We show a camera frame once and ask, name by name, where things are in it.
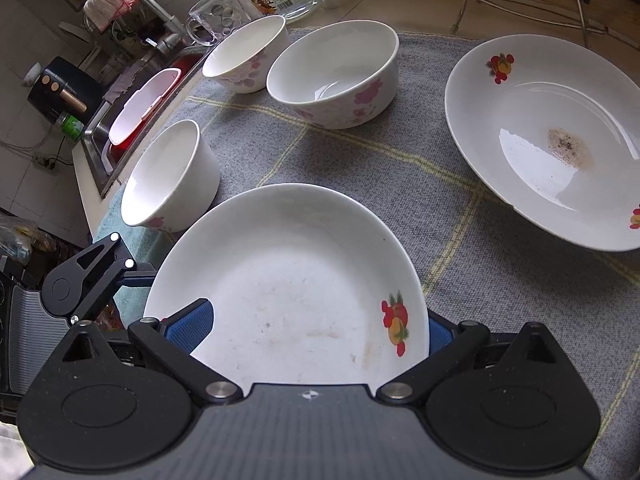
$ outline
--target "dirty plate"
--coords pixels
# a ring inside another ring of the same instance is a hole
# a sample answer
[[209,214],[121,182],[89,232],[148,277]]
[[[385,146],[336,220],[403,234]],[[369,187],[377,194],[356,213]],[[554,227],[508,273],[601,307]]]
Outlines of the dirty plate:
[[640,89],[568,41],[487,41],[455,66],[447,122],[471,168],[525,218],[574,244],[640,247]]
[[428,354],[422,287],[402,245],[324,187],[261,187],[198,220],[162,264],[145,316],[198,298],[214,323],[192,355],[246,394],[253,383],[375,392]]

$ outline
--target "stainless steel sink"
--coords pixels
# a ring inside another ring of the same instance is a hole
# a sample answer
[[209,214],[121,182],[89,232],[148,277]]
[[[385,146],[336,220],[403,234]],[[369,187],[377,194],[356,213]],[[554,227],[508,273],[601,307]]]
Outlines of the stainless steel sink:
[[[106,101],[102,102],[102,105],[98,108],[98,111],[82,134],[81,139],[84,153],[95,180],[95,185],[102,198],[107,195],[132,153],[140,145],[140,142],[146,134],[149,133],[156,120],[164,112],[174,96],[180,92],[191,77],[201,69],[204,61],[207,59],[207,54],[211,50],[212,47],[208,46],[188,46],[178,52],[172,53],[168,59],[164,59],[164,57],[157,52],[152,57],[149,57],[149,59],[144,59],[145,64],[136,74],[133,79],[133,84],[116,99],[113,105]],[[146,122],[142,131],[136,136],[124,154],[117,159],[113,158],[110,155],[109,129],[124,108],[127,100],[160,70],[176,65],[186,65],[187,68],[190,67],[190,70],[188,70],[186,74],[182,74],[178,85],[167,95],[161,105],[156,108],[156,111]]]

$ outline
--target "silver bolt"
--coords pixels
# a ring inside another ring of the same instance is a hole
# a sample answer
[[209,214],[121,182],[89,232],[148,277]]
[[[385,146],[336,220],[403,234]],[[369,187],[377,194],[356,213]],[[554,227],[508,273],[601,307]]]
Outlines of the silver bolt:
[[406,399],[414,389],[405,383],[387,383],[382,386],[382,394],[389,399]]
[[235,384],[226,381],[216,381],[206,387],[206,392],[215,399],[228,399],[237,390],[238,387]]

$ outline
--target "countertop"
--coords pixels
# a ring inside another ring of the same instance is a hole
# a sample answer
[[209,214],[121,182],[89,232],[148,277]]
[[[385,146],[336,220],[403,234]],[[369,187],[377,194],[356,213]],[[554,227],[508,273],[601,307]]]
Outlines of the countertop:
[[[448,35],[455,22],[462,0],[353,0],[349,5],[338,9],[319,9],[308,18],[295,23],[295,27],[323,27],[342,20],[377,20],[387,23],[395,30]],[[542,10],[507,3],[514,10],[526,12],[532,16],[558,20],[557,15]],[[630,37],[637,37],[637,31]],[[509,34],[545,34],[574,43],[582,44],[582,33],[575,28],[558,27],[536,22],[495,9],[486,4],[469,1],[458,35],[478,40],[488,40]],[[590,34],[590,48],[623,70],[636,84],[640,84],[640,51],[633,49],[615,38],[599,34]],[[100,198],[82,146],[73,150],[73,161],[82,197],[84,212],[89,228],[95,234],[104,217],[111,199],[120,186],[128,179],[138,159],[154,138],[161,125],[169,118],[180,102],[190,95],[191,89],[201,80],[202,72],[195,75],[185,88],[174,98],[171,105],[157,120],[156,126],[149,131],[134,152],[125,169],[104,199]]]

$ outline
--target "blue gripper pad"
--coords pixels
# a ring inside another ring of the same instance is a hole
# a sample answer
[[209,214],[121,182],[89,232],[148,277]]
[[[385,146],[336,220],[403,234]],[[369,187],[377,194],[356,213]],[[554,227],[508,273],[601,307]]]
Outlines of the blue gripper pad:
[[213,328],[213,305],[208,300],[198,300],[187,307],[191,309],[180,319],[169,324],[164,332],[164,337],[176,346],[190,354],[196,349]]
[[429,355],[437,352],[453,341],[451,330],[436,320],[429,318]]

